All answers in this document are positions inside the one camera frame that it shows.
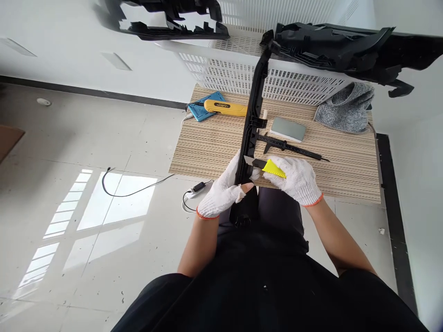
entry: person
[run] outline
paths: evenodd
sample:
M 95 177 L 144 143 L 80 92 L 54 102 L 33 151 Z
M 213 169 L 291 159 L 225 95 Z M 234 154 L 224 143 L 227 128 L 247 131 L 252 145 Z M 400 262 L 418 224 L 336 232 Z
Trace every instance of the person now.
M 151 281 L 113 331 L 426 331 L 377 276 L 323 199 L 311 165 L 270 158 L 286 178 L 258 191 L 259 221 L 236 228 L 229 208 L 253 183 L 234 185 L 239 153 L 197 207 L 177 273 Z M 339 277 L 306 253 L 300 205 Z

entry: striped wood grain surface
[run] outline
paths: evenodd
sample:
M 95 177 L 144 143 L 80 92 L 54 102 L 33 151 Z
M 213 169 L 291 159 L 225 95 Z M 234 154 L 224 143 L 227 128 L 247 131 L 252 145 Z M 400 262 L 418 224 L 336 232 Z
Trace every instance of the striped wood grain surface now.
M 196 86 L 191 101 L 201 99 L 214 91 Z M 249 97 L 223 93 L 226 101 L 247 105 Z M 377 154 L 371 128 L 364 134 L 348 134 L 314 122 L 316 107 L 281 101 L 263 100 L 268 110 L 268 125 L 260 133 L 269 132 L 275 116 L 306 126 L 302 143 L 289 144 L 321 154 L 331 162 L 318 161 L 291 151 L 270 148 L 263 155 L 265 143 L 257 141 L 255 157 L 268 155 L 293 156 L 306 159 L 314 168 L 317 184 L 325 195 L 347 197 L 380 203 Z M 240 148 L 245 118 L 216 114 L 203 122 L 186 120 L 181 130 L 170 173 L 217 179 Z M 273 187 L 260 178 L 256 185 Z

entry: glove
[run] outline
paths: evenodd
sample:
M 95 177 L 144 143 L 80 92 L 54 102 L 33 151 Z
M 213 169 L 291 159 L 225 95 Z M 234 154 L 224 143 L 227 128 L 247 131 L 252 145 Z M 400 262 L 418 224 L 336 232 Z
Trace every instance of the glove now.
M 321 201 L 323 193 L 317 187 L 314 170 L 306 160 L 276 156 L 271 156 L 270 159 L 285 172 L 286 178 L 266 172 L 263 173 L 264 178 L 304 207 L 313 206 Z
M 223 174 L 212 184 L 209 193 L 198 205 L 196 212 L 201 219 L 215 219 L 220 213 L 240 202 L 253 187 L 253 183 L 234 185 L 235 173 L 239 167 L 240 151 L 229 162 Z M 254 168 L 250 179 L 256 181 L 260 170 Z

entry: black wire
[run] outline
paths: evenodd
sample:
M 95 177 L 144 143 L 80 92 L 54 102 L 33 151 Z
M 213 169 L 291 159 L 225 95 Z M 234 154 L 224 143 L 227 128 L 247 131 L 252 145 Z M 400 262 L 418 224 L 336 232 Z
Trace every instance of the black wire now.
M 112 197 L 128 197 L 128 196 L 134 195 L 134 194 L 136 194 L 136 193 L 139 193 L 139 192 L 142 191 L 142 190 L 148 189 L 149 187 L 152 187 L 152 186 L 155 186 L 156 184 L 162 183 L 164 180 L 169 179 L 171 176 L 174 176 L 174 175 L 175 175 L 175 174 L 169 175 L 167 178 L 164 178 L 163 180 L 157 181 L 157 182 L 155 182 L 154 184 L 150 184 L 149 186 L 147 186 L 147 187 L 145 187 L 145 188 L 143 188 L 143 189 L 140 189 L 140 190 L 138 190 L 138 191 L 136 191 L 136 192 L 133 192 L 132 194 L 120 196 L 120 195 L 113 195 L 113 194 L 110 194 L 110 193 L 106 190 L 106 187 L 105 187 L 105 177 L 106 177 L 106 176 L 108 175 L 108 173 L 109 173 L 110 171 L 112 171 L 112 170 L 113 170 L 113 168 L 111 169 L 110 167 L 108 167 L 108 170 L 106 171 L 105 175 L 103 175 L 103 177 L 102 177 L 102 187 L 103 187 L 103 190 L 105 191 L 105 193 L 107 193 L 109 196 L 112 196 Z
M 185 203 L 185 196 L 186 196 L 186 194 L 187 194 L 188 192 L 192 192 L 192 191 L 187 191 L 186 193 L 183 194 L 183 204 L 184 204 L 189 210 L 191 210 L 191 211 L 195 211 L 194 209 L 191 209 L 189 206 L 187 206 L 186 203 Z

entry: black baseboard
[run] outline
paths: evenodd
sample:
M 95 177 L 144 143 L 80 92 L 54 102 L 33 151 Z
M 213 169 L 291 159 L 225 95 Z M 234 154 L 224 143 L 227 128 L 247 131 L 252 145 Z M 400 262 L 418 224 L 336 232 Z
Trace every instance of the black baseboard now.
M 32 80 L 27 80 L 27 79 L 23 79 L 23 78 L 16 78 L 16 77 L 9 77 L 9 76 L 0 76 L 0 83 L 24 85 L 24 86 L 29 86 L 29 87 L 33 87 L 33 88 L 69 92 L 69 93 L 75 93 L 78 95 L 90 95 L 90 96 L 94 96 L 94 97 L 118 99 L 118 100 L 123 100 L 123 101 L 132 101 L 132 102 L 137 102 L 137 103 L 141 103 L 141 104 L 150 104 L 150 105 L 169 107 L 169 108 L 185 109 L 185 107 L 186 107 L 185 103 L 181 103 L 178 101 L 167 101 L 167 100 L 163 100 L 163 99 L 140 97 L 140 96 L 135 96 L 135 95 L 125 95 L 125 94 L 110 92 L 110 91 L 78 88 L 78 87 L 73 87 L 73 86 L 69 86 L 69 85 L 32 81 Z
M 384 134 L 377 134 L 377 144 L 380 153 L 380 168 L 383 180 L 382 187 L 386 202 L 386 213 L 388 215 L 389 235 L 391 237 L 392 258 L 394 260 L 398 296 L 417 315 L 417 303 L 415 301 L 409 255 L 407 254 L 405 231 L 401 218 L 400 201 L 398 199 L 397 182 L 395 180 L 389 137 Z

